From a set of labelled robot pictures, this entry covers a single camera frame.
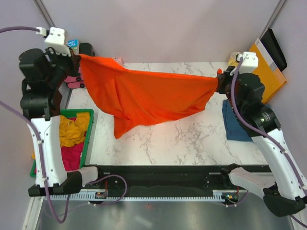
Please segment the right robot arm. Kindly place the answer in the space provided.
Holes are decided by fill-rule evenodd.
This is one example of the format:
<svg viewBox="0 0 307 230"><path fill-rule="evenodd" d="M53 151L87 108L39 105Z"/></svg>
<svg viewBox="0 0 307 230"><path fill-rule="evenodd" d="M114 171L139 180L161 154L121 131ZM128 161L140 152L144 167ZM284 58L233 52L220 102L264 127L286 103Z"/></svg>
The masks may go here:
<svg viewBox="0 0 307 230"><path fill-rule="evenodd" d="M222 168L221 186L248 190L277 217L302 211L307 206L307 179L291 155L277 116L262 103L264 85L258 75L229 66L217 78L217 92L227 96L236 121L261 150L273 174L272 178L257 176L233 163Z"/></svg>

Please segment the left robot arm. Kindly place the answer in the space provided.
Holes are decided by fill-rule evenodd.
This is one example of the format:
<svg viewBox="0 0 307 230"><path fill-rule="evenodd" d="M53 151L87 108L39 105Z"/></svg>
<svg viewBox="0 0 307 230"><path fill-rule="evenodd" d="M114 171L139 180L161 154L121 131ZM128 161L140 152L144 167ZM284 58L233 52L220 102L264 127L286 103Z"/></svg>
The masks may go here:
<svg viewBox="0 0 307 230"><path fill-rule="evenodd" d="M28 189L30 197L70 195L86 184L101 188L105 176L96 166L85 166L67 172L62 160L59 125L62 95L59 87L68 76L77 77L80 57L70 48L68 53L48 47L29 49L19 56L24 75L20 106L29 123L35 151L35 185Z"/></svg>

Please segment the orange t-shirt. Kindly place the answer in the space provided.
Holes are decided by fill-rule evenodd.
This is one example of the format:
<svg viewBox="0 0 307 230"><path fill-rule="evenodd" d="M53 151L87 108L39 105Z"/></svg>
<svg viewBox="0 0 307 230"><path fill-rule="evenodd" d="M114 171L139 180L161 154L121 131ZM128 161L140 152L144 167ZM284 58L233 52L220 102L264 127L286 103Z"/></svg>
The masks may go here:
<svg viewBox="0 0 307 230"><path fill-rule="evenodd" d="M114 59L81 55L81 72L95 105L114 117L114 136L136 126L179 120L205 109L218 79L130 70Z"/></svg>

